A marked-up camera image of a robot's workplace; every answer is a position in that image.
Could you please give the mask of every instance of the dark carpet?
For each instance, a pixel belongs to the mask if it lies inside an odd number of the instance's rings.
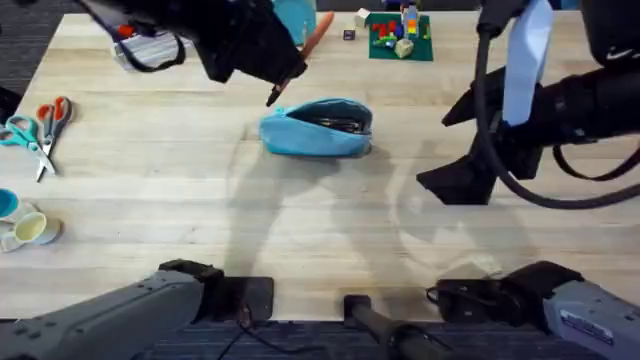
[[[427,10],[469,10],[477,0],[422,0]],[[383,9],[377,0],[318,0],[318,10],[353,11],[360,7]],[[44,54],[64,13],[79,12],[70,0],[46,0],[23,9],[12,0],[0,0],[0,86],[22,94]],[[543,335],[533,329],[500,325],[452,326],[427,324],[427,329],[453,348],[483,354],[487,359],[596,360],[601,357],[577,345]],[[216,359],[238,334],[235,324],[191,326],[144,351],[137,358],[157,360]],[[282,347],[323,345],[329,353],[298,355],[305,359],[382,360],[379,347],[367,335],[338,323],[273,323],[259,330],[265,339]],[[242,337],[227,359],[284,359],[290,356],[266,348],[250,337]]]

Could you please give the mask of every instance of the label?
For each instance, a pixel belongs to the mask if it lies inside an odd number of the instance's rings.
[[[563,324],[613,346],[613,332],[611,330],[566,310],[560,310],[560,319]]]

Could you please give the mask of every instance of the scissors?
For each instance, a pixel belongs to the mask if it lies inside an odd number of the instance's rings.
[[[73,110],[73,104],[71,100],[65,96],[59,96],[54,101],[54,105],[45,104],[41,105],[38,109],[38,120],[44,126],[44,139],[42,141],[42,150],[47,156],[51,154],[53,146],[56,143],[56,139],[62,133],[62,129],[67,125],[71,119]],[[42,178],[42,173],[46,166],[40,163],[38,167],[38,173],[36,174],[36,182],[39,182]]]
[[[33,118],[19,115],[10,117],[5,128],[0,129],[0,145],[27,148],[38,158],[42,166],[55,175],[56,169],[38,143],[38,124]]]

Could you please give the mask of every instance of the wooden tabletop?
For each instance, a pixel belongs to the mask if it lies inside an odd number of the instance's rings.
[[[374,114],[370,155],[301,159],[271,155],[258,122],[271,86],[234,73],[209,81],[186,64],[124,72],[110,41],[86,15],[67,15],[19,113],[57,95],[78,113],[53,157],[62,173],[33,181],[35,158],[0,149],[0,186],[64,221],[48,246],[0,256],[0,317],[27,317],[140,280],[158,264],[191,259],[230,275],[271,276],[275,319],[342,316],[342,296],[365,293],[397,318],[436,319],[424,288],[440,277],[509,272],[558,262],[640,302],[640,202],[598,211],[552,211],[502,184],[490,206],[445,207],[416,183],[418,172],[466,153],[472,123],[444,128],[442,116],[473,73],[477,13],[433,13],[435,62],[369,60],[367,35],[342,40],[352,14],[337,14],[277,105],[324,97],[362,101]],[[505,61],[503,37],[492,67]],[[597,65],[578,13],[557,13],[545,83]],[[569,148],[576,167],[601,173],[636,140]],[[637,181],[591,184],[558,170],[546,154],[526,183],[549,196],[582,198]]]

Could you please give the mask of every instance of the teal zippered pouch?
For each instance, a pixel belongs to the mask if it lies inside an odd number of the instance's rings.
[[[278,108],[260,121],[260,138],[275,154],[357,156],[369,150],[373,114],[349,99]]]

